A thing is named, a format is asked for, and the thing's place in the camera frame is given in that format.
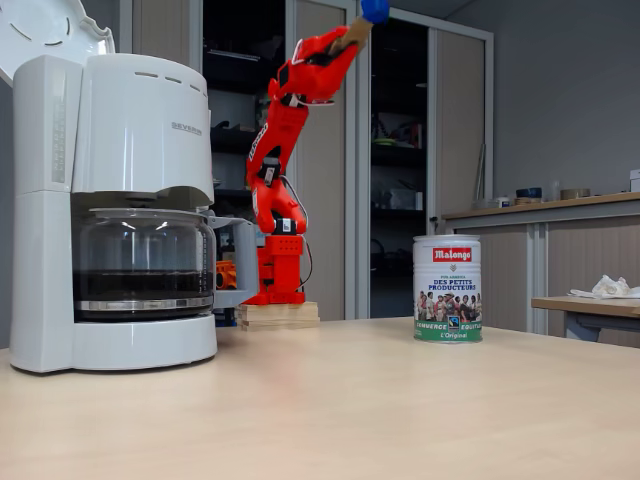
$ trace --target white cloth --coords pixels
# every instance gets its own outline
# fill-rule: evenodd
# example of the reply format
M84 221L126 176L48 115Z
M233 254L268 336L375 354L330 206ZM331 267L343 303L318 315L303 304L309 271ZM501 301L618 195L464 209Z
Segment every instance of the white cloth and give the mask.
M570 294L585 298L640 298L640 287L629 288L624 278L620 277L617 282L614 282L603 275L590 292L571 290Z

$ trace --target can lid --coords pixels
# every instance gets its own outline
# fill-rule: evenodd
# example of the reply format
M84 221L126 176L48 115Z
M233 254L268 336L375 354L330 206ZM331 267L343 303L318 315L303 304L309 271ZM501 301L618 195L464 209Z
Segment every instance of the can lid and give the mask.
M413 237L414 242L420 240L480 240L479 235L423 235L420 237Z

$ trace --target carafe handle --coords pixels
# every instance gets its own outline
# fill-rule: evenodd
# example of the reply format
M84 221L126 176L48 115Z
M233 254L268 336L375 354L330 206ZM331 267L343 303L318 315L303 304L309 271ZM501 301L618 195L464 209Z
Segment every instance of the carafe handle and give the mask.
M232 226L236 247L236 290L217 290L213 282L214 296L212 308L233 308L249 300L258 293L258 255L256 251L256 231L253 223L242 218L216 217L211 210L203 212L212 230Z

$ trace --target photo of people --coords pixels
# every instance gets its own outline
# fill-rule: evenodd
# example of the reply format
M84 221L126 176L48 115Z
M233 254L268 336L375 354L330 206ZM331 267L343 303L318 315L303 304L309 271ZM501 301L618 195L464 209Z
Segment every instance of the photo of people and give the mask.
M435 317L433 292L429 292L426 295L424 292L420 292L416 307L418 309L418 320L432 322Z
M459 317L461 323L477 322L482 319L482 301L479 292L455 295L452 292L438 295L420 291L416 302L417 316L421 321L446 322L449 317Z

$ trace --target red robot arm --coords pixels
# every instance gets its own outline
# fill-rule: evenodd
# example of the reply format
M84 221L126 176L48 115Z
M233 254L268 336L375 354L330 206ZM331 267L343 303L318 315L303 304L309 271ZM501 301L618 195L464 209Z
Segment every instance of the red robot arm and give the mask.
M281 177L309 116L309 106L329 103L358 53L356 44L330 53L334 42L348 30L339 27L325 35L301 40L293 58L269 84L271 105L267 122L247 158L253 210L264 233L277 230L272 212L293 221L293 233L304 234L307 229L304 210L291 197Z
M309 106L326 105L340 88L349 66L368 35L364 25L352 41L354 26L339 27L298 42L293 58L278 70L269 84L271 105L267 122L256 137L247 157L247 182L251 188L253 210L260 230L271 234L258 248L260 292L247 303L304 303L304 284L300 280L300 257L305 245L307 215L295 191L292 198L284 176L291 152L309 116ZM273 212L282 219L274 220Z

